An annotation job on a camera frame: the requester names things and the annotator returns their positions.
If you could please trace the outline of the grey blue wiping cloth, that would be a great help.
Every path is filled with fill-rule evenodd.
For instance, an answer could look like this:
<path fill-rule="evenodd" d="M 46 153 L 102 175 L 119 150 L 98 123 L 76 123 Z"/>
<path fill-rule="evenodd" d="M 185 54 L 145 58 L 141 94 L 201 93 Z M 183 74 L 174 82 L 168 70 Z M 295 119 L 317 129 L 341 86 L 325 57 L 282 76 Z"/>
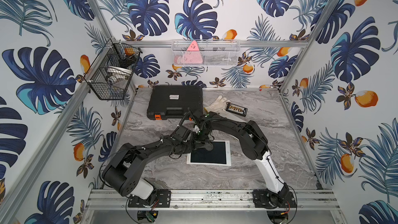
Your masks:
<path fill-rule="evenodd" d="M 211 142 L 195 142 L 193 144 L 193 150 L 205 149 L 207 151 L 212 151 L 214 148 Z"/>

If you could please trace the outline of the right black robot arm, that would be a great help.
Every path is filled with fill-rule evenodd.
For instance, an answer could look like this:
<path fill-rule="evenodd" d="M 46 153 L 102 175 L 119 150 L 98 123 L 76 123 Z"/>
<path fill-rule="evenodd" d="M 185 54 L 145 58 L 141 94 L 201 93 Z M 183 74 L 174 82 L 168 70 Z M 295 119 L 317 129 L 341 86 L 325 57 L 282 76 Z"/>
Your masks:
<path fill-rule="evenodd" d="M 222 117 L 221 115 L 209 112 L 200 114 L 196 112 L 190 115 L 198 131 L 192 134 L 192 150 L 213 149 L 212 141 L 209 139 L 213 130 L 221 131 L 238 139 L 243 154 L 253 160 L 260 170 L 266 183 L 265 195 L 267 203 L 259 203 L 260 207 L 276 209 L 289 204 L 290 193 L 287 183 L 280 177 L 271 159 L 271 151 L 268 147 L 268 140 L 254 121 L 236 121 Z"/>

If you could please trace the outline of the white drawing tablet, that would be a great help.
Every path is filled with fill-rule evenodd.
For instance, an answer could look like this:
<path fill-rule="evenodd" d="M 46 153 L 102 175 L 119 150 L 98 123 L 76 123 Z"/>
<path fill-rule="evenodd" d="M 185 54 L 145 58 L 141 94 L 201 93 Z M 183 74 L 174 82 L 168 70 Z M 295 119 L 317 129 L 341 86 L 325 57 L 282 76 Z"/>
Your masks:
<path fill-rule="evenodd" d="M 187 164 L 230 167 L 230 141 L 214 141 L 212 150 L 200 148 L 187 155 Z"/>

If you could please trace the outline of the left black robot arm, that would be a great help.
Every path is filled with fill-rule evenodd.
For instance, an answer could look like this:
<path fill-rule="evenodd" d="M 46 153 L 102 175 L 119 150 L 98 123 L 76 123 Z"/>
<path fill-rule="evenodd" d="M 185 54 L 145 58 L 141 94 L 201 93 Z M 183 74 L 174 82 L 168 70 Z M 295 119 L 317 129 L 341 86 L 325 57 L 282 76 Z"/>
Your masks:
<path fill-rule="evenodd" d="M 144 168 L 160 157 L 181 157 L 193 150 L 192 131 L 183 125 L 188 119 L 197 122 L 194 114 L 189 112 L 171 134 L 162 135 L 153 143 L 143 146 L 130 143 L 122 145 L 113 156 L 108 157 L 110 161 L 102 172 L 102 179 L 121 196 L 132 194 L 141 199 L 144 205 L 152 206 L 155 203 L 155 187 L 142 179 Z"/>

